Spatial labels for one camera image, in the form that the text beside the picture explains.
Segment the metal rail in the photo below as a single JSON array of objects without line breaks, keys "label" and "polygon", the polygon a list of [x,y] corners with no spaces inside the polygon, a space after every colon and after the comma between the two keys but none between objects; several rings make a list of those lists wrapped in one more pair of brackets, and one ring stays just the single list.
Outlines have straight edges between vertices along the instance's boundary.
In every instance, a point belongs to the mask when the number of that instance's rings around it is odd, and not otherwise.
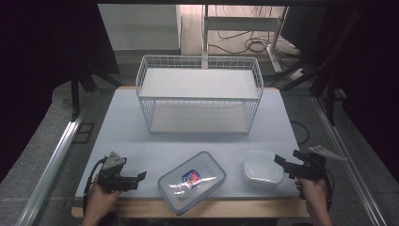
[{"label": "metal rail", "polygon": [[35,187],[35,190],[30,196],[16,225],[28,226],[32,225],[35,222],[36,216],[38,215],[41,205],[43,204],[47,193],[53,184],[54,179],[56,178],[56,174],[58,173],[64,157],[68,152],[74,134],[76,133],[77,128],[79,127],[83,119],[86,109],[86,107],[83,108],[80,116],[76,119],[76,121],[70,121],[68,123],[60,141],[56,145],[56,149],[54,150],[49,163],[47,164],[43,174],[41,175]]},{"label": "metal rail", "polygon": [[387,225],[385,219],[381,214],[381,211],[379,210],[378,204],[376,203],[373,197],[373,194],[371,193],[370,189],[367,187],[367,185],[364,183],[363,179],[361,178],[360,173],[357,167],[355,166],[349,154],[349,151],[346,149],[337,129],[334,126],[330,125],[328,118],[324,113],[326,112],[326,110],[323,106],[321,98],[312,97],[311,99],[317,108],[319,116],[324,126],[326,127],[328,135],[331,138],[332,143],[334,144],[334,147],[337,150],[338,154],[348,158],[348,161],[343,162],[343,165],[373,225],[378,225],[378,226]]}]

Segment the wall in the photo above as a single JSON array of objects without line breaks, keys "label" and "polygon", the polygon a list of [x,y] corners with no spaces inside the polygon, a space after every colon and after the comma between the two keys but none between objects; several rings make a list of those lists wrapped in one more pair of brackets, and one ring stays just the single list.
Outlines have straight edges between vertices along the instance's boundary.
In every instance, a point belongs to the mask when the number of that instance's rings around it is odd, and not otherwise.
[{"label": "wall", "polygon": [[180,6],[98,6],[114,51],[180,49]]}]

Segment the white table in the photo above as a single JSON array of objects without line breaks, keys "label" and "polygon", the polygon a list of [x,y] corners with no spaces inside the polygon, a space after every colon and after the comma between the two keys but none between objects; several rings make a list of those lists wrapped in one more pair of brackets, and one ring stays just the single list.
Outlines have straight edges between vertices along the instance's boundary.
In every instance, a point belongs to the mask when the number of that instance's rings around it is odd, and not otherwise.
[{"label": "white table", "polygon": [[[97,137],[88,165],[82,176],[76,197],[83,197],[87,178],[94,164],[108,156],[111,151],[127,158],[122,176],[136,176],[141,171],[147,171],[147,177],[139,183],[138,190],[124,192],[120,198],[120,214],[128,217],[173,217],[173,213],[163,203],[157,189],[157,180],[169,170],[179,166],[186,159],[200,151],[209,152],[226,171],[226,182],[199,204],[185,217],[306,217],[304,202],[297,198],[298,191],[294,180],[284,175],[283,181],[273,189],[259,189],[246,185],[242,180],[244,156],[251,150],[262,150],[277,153],[290,162],[300,163],[292,156],[298,149],[295,136],[289,122],[283,101],[277,89],[265,89],[258,108],[252,129],[248,135],[172,135],[150,134],[134,88],[116,90],[103,126]],[[263,213],[264,206],[273,211]],[[243,205],[249,204],[246,211],[238,211]],[[231,208],[237,205],[237,213]],[[279,214],[274,213],[280,207]],[[80,210],[72,210],[79,217]]]}]

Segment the wooden table edge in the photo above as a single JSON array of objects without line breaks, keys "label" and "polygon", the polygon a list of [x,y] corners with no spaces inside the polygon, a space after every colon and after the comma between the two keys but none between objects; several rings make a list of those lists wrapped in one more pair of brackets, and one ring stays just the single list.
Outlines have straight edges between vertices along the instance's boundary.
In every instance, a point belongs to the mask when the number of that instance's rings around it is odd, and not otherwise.
[{"label": "wooden table edge", "polygon": [[[205,200],[177,217],[163,200],[118,201],[120,218],[308,218],[306,203],[300,199],[267,201]],[[83,217],[83,208],[73,207],[72,215]]]}]

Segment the white shelf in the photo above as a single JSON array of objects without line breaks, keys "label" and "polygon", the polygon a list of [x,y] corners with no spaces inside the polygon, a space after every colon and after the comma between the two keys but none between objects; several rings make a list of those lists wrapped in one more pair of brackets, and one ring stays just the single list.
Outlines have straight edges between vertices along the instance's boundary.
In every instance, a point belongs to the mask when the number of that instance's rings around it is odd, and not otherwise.
[{"label": "white shelf", "polygon": [[153,133],[243,133],[248,131],[243,105],[155,105]]},{"label": "white shelf", "polygon": [[252,70],[149,68],[140,97],[259,100]]}]

